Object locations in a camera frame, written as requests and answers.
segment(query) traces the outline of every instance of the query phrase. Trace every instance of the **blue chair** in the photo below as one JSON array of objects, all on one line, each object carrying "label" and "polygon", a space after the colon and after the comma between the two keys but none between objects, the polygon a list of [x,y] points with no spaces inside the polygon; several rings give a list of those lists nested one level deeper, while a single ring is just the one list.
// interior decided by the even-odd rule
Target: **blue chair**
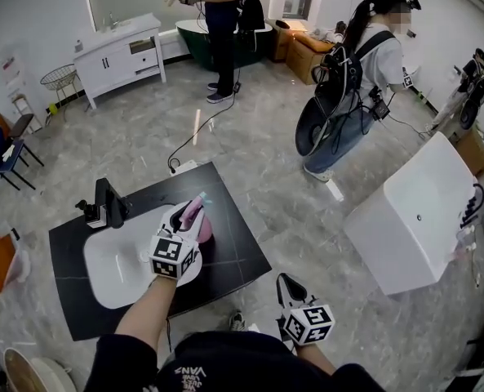
[{"label": "blue chair", "polygon": [[[7,151],[9,147],[13,145],[15,148],[13,149],[13,153],[11,156],[6,160],[3,161],[2,155]],[[23,176],[21,176],[19,173],[17,173],[14,168],[16,165],[16,162],[18,159],[20,159],[21,162],[24,163],[26,167],[29,167],[28,163],[20,156],[20,153],[22,152],[22,149],[26,149],[29,154],[35,158],[35,160],[44,167],[44,163],[38,159],[38,157],[31,152],[31,150],[27,147],[27,145],[24,143],[23,140],[15,140],[13,143],[11,143],[10,140],[5,140],[4,139],[4,134],[2,132],[2,129],[0,128],[0,177],[3,178],[5,181],[7,181],[10,185],[12,185],[15,189],[20,190],[20,188],[15,185],[11,180],[9,180],[5,175],[8,172],[12,172],[17,176],[19,179],[21,179],[25,184],[27,184],[31,189],[35,190],[34,186],[29,183]]]}]

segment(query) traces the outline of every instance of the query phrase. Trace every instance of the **black table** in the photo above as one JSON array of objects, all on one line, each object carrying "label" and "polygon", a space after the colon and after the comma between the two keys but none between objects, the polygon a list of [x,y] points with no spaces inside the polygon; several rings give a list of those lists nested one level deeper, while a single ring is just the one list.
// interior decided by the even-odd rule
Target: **black table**
[{"label": "black table", "polygon": [[[191,200],[201,192],[212,201],[205,205],[205,211],[214,238],[200,248],[203,257],[200,274],[176,289],[170,317],[235,292],[271,270],[212,163],[130,194],[127,200],[132,207],[128,219],[164,204]],[[87,239],[100,230],[90,228],[80,216],[49,232],[56,287],[74,341],[114,332],[129,308],[105,308],[91,290],[83,248]]]}]

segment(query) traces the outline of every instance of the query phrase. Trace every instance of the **white t-shirt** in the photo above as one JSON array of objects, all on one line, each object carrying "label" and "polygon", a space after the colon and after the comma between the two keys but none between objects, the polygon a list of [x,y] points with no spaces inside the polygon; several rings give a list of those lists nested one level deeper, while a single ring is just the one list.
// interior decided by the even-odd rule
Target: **white t-shirt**
[{"label": "white t-shirt", "polygon": [[[384,24],[371,23],[362,35],[362,39],[357,45],[359,50],[373,36],[389,30]],[[369,93],[374,87],[379,87],[385,97],[389,84],[403,84],[403,53],[402,44],[397,39],[389,39],[377,46],[368,56],[362,60],[363,77],[360,96],[365,106],[372,106]],[[347,95],[346,99],[338,108],[337,115],[346,114],[349,111],[352,94]]]}]

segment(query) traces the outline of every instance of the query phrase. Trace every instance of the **white basin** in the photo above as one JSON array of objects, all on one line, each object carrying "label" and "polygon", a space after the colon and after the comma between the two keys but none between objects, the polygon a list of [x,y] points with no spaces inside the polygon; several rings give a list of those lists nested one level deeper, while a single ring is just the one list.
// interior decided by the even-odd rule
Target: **white basin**
[{"label": "white basin", "polygon": [[439,132],[347,217],[345,233],[386,295],[441,278],[476,182]]},{"label": "white basin", "polygon": [[[156,278],[149,263],[149,244],[162,215],[172,207],[153,209],[126,220],[122,228],[107,228],[87,239],[84,246],[87,273],[95,298],[102,306],[114,310],[135,303]],[[198,253],[178,286],[194,280],[201,268],[202,255]]]}]

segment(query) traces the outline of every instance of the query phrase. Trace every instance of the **jeans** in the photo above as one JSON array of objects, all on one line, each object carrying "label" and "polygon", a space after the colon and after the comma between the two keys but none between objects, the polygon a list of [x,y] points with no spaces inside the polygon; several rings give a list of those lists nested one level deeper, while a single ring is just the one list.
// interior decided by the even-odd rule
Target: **jeans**
[{"label": "jeans", "polygon": [[[372,115],[369,113],[363,113],[363,131],[367,133],[374,123]],[[335,147],[338,145],[339,130],[341,130],[341,136],[338,149]],[[346,155],[362,138],[364,137],[362,132],[362,112],[352,112],[350,115],[339,116],[336,119],[336,123],[333,126],[331,135],[322,142],[322,146],[312,154],[305,162],[305,167],[312,173],[323,173],[329,167],[331,167],[336,161]]]},{"label": "jeans", "polygon": [[234,31],[230,28],[209,27],[211,52],[218,79],[218,94],[230,96],[234,87]]}]

